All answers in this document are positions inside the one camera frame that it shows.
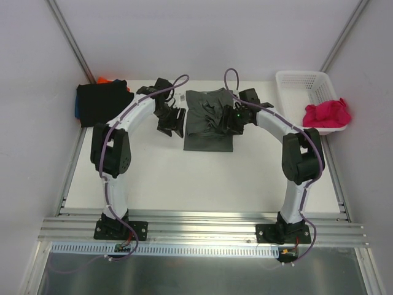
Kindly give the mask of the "grey t shirt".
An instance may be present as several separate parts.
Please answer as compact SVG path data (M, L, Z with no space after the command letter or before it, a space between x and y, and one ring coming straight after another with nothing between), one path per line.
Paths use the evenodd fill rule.
M225 106L233 99L224 88L210 92L188 90L185 93L187 118L184 150L198 152L233 152L233 137L222 133L220 120Z

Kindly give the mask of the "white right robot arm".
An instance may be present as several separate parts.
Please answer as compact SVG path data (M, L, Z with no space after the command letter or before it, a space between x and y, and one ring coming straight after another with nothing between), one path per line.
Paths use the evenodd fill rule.
M284 203L275 224L263 226L259 233L268 243L294 243L308 230L304 209L309 190L325 168L320 133L290 123L271 103L260 102L253 88L239 92L234 99L233 106L223 108L220 131L240 135L245 125L254 124L282 144L281 166L287 179Z

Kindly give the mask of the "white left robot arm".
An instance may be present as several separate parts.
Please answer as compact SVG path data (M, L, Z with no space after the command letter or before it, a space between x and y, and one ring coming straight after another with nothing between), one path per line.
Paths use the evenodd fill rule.
M103 182L105 207L100 228L107 227L114 238L128 234L128 205L123 175L130 167L130 137L149 116L158 118L157 130L169 137L184 137L185 109L169 104L175 89L189 81L187 74L173 83L158 78L153 86L142 86L133 101L114 119L93 127L90 161Z

